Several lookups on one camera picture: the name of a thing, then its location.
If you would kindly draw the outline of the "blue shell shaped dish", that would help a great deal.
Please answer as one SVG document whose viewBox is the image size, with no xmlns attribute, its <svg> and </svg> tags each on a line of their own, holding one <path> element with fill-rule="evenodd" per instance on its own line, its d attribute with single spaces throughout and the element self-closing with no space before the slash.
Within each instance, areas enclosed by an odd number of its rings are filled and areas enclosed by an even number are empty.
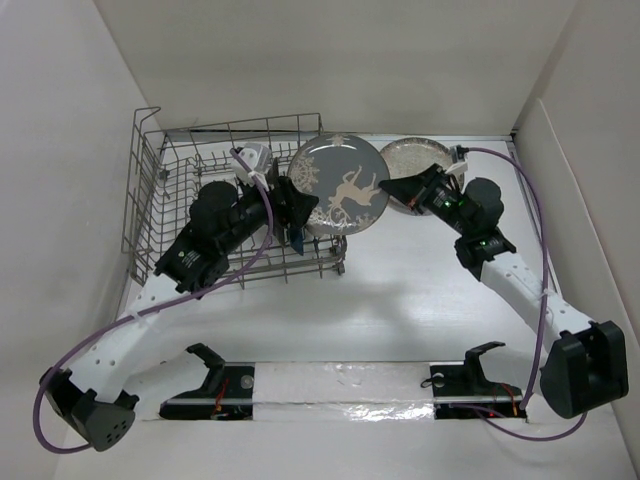
<svg viewBox="0 0 640 480">
<path fill-rule="evenodd" d="M 289 245 L 298 255 L 304 255 L 305 229 L 303 227 L 289 227 L 287 230 Z"/>
</svg>

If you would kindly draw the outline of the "speckled beige round plate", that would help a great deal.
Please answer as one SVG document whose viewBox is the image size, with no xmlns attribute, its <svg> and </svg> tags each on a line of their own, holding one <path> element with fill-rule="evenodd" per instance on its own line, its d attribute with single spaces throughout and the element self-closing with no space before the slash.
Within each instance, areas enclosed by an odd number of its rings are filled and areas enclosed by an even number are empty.
<svg viewBox="0 0 640 480">
<path fill-rule="evenodd" d="M 380 154 L 389 170 L 390 180 L 419 174 L 432 164 L 448 169 L 454 163 L 447 146 L 422 137 L 392 141 L 380 150 Z"/>
</svg>

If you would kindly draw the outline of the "silver metal plate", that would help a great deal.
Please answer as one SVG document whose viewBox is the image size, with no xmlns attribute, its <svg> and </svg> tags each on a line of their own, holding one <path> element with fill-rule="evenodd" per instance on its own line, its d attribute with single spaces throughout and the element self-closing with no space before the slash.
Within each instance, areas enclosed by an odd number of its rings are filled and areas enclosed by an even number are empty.
<svg viewBox="0 0 640 480">
<path fill-rule="evenodd" d="M 265 174 L 265 179 L 270 189 L 274 189 L 278 185 L 278 178 L 280 176 L 279 159 L 273 158 L 271 166 Z"/>
</svg>

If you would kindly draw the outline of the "grey tree pattern plate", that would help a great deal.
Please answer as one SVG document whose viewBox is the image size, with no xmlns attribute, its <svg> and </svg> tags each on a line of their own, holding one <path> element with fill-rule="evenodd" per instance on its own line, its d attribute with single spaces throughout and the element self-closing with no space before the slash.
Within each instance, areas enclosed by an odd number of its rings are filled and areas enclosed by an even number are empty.
<svg viewBox="0 0 640 480">
<path fill-rule="evenodd" d="M 379 183 L 390 178 L 380 152 L 349 134 L 322 134 L 300 147 L 287 175 L 295 187 L 316 196 L 306 229 L 316 237 L 353 235 L 384 213 L 388 195 Z"/>
</svg>

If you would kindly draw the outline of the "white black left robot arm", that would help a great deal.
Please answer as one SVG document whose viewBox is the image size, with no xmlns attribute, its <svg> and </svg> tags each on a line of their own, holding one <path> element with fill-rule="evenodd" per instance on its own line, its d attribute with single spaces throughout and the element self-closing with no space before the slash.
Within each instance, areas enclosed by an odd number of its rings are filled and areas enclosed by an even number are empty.
<svg viewBox="0 0 640 480">
<path fill-rule="evenodd" d="M 39 443 L 62 455 L 115 446 L 135 420 L 139 401 L 125 384 L 169 321 L 168 310 L 244 274 L 271 245 L 275 228 L 304 227 L 318 202 L 287 176 L 273 183 L 256 180 L 242 192 L 225 181 L 202 187 L 185 227 L 157 261 L 133 312 L 82 340 L 41 377 L 32 411 Z M 259 251 L 230 274 L 230 254 L 261 228 L 267 233 Z M 67 450 L 45 439 L 44 403 L 83 439 L 83 445 Z"/>
</svg>

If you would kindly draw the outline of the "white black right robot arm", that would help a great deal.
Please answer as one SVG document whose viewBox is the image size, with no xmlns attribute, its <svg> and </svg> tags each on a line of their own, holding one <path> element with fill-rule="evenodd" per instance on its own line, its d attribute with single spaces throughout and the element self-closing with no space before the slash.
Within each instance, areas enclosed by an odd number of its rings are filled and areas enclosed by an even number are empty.
<svg viewBox="0 0 640 480">
<path fill-rule="evenodd" d="M 548 289 L 498 228 L 504 211 L 499 186 L 486 178 L 464 190 L 437 164 L 410 177 L 384 180 L 380 188 L 412 212 L 431 212 L 454 231 L 460 264 L 499 295 L 536 335 L 532 354 L 501 342 L 478 349 L 462 368 L 474 393 L 498 382 L 543 396 L 570 419 L 625 397 L 629 392 L 625 337 L 612 321 L 598 323 Z"/>
</svg>

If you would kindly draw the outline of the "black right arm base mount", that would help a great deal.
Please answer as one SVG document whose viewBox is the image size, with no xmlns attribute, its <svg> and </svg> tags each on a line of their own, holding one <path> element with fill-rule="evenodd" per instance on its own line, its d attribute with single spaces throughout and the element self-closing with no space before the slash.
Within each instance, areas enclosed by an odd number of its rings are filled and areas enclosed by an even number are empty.
<svg viewBox="0 0 640 480">
<path fill-rule="evenodd" d="M 462 361 L 430 364 L 420 387 L 432 392 L 436 420 L 527 419 L 526 410 L 519 406 L 522 390 L 489 380 L 481 364 L 487 352 L 501 352 L 505 346 L 492 341 L 467 350 Z"/>
</svg>

